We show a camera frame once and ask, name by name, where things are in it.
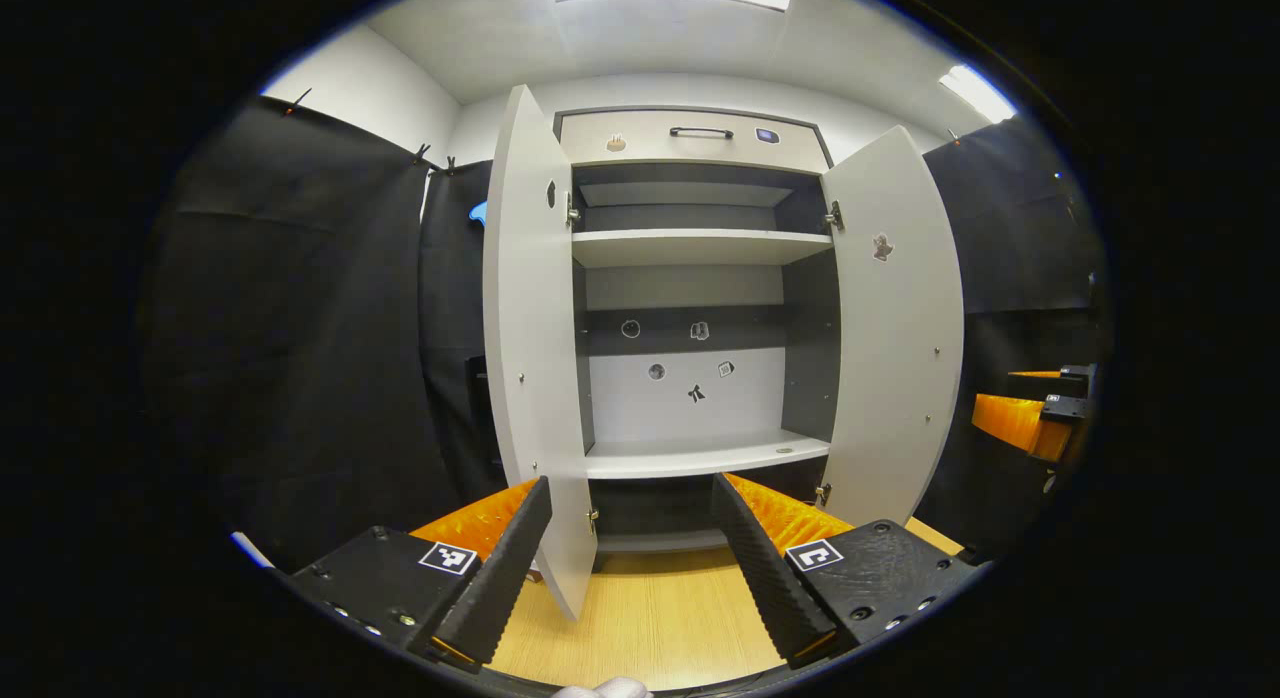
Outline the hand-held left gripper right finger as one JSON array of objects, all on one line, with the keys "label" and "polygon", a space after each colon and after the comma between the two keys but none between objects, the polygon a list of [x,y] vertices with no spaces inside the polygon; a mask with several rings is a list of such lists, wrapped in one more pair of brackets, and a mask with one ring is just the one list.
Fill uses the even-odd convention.
[{"label": "hand-held left gripper right finger", "polygon": [[855,528],[730,473],[714,476],[710,511],[791,669],[904,631],[983,575],[888,519]]}]

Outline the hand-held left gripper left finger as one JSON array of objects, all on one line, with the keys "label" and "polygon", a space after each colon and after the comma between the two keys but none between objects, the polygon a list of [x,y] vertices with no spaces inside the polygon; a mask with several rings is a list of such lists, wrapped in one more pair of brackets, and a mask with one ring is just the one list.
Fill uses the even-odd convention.
[{"label": "hand-held left gripper left finger", "polygon": [[541,476],[416,534],[372,526],[291,583],[401,651],[480,669],[493,661],[552,515],[550,483]]}]

